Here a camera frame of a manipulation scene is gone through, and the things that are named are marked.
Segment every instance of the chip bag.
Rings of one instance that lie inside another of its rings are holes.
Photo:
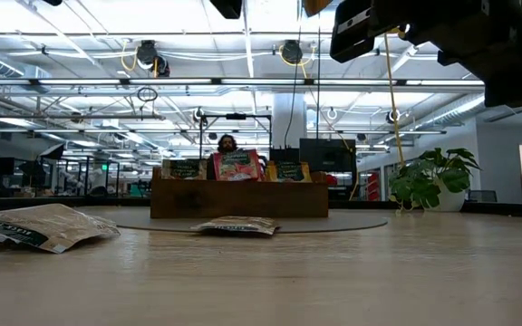
[[[61,254],[83,239],[120,232],[110,220],[50,204],[0,211],[0,235]]]
[[[191,229],[197,232],[218,230],[235,233],[253,232],[264,235],[273,235],[278,227],[279,225],[273,218],[223,216],[200,225],[192,226]]]
[[[237,150],[215,153],[215,176],[219,181],[257,180],[261,178],[261,165],[256,150]]]
[[[160,178],[177,180],[206,180],[207,161],[205,159],[163,159]]]
[[[267,166],[267,181],[312,182],[309,166],[305,162],[274,162]]]

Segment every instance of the potted plant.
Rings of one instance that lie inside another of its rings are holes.
[[[458,212],[470,188],[470,169],[480,169],[474,155],[466,149],[428,150],[390,177],[392,195],[401,209],[411,207],[440,212]]]

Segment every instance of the pink snack bag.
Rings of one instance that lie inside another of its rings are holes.
[[[218,181],[257,180],[261,176],[259,157],[254,149],[215,153],[213,159]]]

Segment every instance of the black mat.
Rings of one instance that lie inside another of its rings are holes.
[[[86,206],[77,210],[108,218],[118,226],[172,232],[193,232],[190,227],[207,222],[202,218],[150,219],[149,207]],[[386,225],[391,212],[330,210],[328,218],[278,218],[279,233],[312,233],[367,229]]]

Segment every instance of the wooden box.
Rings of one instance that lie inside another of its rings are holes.
[[[150,218],[327,217],[327,185],[152,179]]]

